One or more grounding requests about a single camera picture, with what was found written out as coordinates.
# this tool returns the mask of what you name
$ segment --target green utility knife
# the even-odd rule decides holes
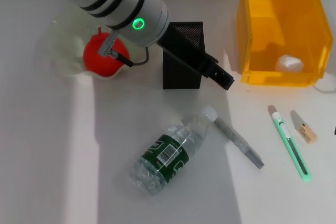
[[[298,170],[301,178],[304,181],[311,181],[311,174],[299,152],[298,147],[296,146],[295,142],[293,141],[292,136],[289,133],[289,130],[281,117],[280,113],[276,110],[274,106],[269,106],[268,111],[273,119],[274,125],[277,128],[282,141],[284,142],[287,151],[292,158],[296,169]]]

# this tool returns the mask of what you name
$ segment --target green led ring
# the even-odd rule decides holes
[[[142,18],[137,18],[135,21],[133,21],[133,28],[135,30],[140,30],[145,26],[145,21]]]

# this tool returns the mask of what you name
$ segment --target white bottle cap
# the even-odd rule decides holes
[[[204,107],[202,112],[209,117],[211,122],[214,122],[218,117],[216,110],[211,106]]]

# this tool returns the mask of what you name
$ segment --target barcode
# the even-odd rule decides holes
[[[169,144],[158,156],[158,160],[162,162],[162,164],[167,167],[169,164],[178,156],[179,152],[177,149]]]

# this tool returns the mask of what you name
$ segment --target green bottle label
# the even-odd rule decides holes
[[[182,145],[170,136],[162,135],[141,156],[158,170],[168,183],[189,161]]]

